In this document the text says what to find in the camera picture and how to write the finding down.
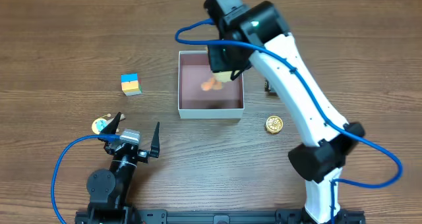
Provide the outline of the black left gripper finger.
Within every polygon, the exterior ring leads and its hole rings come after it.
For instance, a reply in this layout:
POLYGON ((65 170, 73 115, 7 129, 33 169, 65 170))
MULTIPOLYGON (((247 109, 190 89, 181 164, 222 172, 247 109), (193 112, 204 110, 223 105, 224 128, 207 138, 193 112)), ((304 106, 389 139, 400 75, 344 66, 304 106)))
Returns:
POLYGON ((100 134, 116 134, 120 121, 121 112, 118 112, 116 116, 100 130, 100 134))
POLYGON ((150 146, 150 157, 159 158, 160 155, 160 139, 159 139, 160 123, 157 122, 154 135, 150 146))

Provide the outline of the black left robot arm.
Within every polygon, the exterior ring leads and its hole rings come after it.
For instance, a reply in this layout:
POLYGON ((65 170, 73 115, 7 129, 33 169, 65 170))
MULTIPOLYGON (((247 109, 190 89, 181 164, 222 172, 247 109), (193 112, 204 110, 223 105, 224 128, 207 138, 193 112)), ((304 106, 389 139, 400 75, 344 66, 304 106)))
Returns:
POLYGON ((87 180, 90 195, 88 211, 93 213, 113 213, 127 208, 126 199, 137 163, 160 155, 160 124, 157 123, 149 150, 140 148, 141 133, 126 129, 117 138, 103 137, 104 150, 112 155, 109 169, 94 171, 87 180))

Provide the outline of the grey and yellow toy truck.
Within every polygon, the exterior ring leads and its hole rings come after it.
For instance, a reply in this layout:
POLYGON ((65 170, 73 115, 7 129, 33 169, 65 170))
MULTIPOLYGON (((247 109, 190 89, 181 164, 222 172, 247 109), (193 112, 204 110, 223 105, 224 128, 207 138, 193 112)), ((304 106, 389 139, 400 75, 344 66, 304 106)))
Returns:
POLYGON ((276 95, 275 89, 273 89, 273 87, 271 86, 271 84, 270 84, 270 82, 268 80, 265 80, 264 90, 268 94, 276 95))

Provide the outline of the yellow plush duck toy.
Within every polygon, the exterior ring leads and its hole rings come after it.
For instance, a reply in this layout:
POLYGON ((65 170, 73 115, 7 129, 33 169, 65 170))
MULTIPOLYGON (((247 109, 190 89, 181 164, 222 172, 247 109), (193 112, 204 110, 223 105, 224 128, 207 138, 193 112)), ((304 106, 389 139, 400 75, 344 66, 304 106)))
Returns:
POLYGON ((231 75, 231 71, 213 72, 209 79, 201 83, 200 88, 205 92, 211 90, 221 90, 225 83, 233 81, 231 79, 231 75))

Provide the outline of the yellow wheel-shaped toy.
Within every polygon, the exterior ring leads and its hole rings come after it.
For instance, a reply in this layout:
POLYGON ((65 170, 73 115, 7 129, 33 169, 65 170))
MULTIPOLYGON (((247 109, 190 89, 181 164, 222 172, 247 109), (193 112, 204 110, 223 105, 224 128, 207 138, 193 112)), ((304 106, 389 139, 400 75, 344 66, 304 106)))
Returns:
POLYGON ((271 134, 277 134, 283 129, 284 123, 279 116, 272 115, 265 122, 266 131, 271 134))

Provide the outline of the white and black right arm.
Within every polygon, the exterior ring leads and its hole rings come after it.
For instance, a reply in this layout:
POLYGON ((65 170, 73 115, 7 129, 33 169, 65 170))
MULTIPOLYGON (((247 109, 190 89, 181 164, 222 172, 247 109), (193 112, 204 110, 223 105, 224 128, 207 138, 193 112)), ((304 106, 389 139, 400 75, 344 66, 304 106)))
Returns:
POLYGON ((214 78, 228 82, 249 68, 259 71, 287 107, 302 139, 288 158, 305 180, 303 214, 281 211, 278 221, 363 223, 363 213, 340 207, 336 180, 364 137, 364 128, 347 121, 328 101, 282 15, 268 1, 249 7, 242 0, 206 0, 204 8, 219 32, 219 38, 208 44, 214 78))

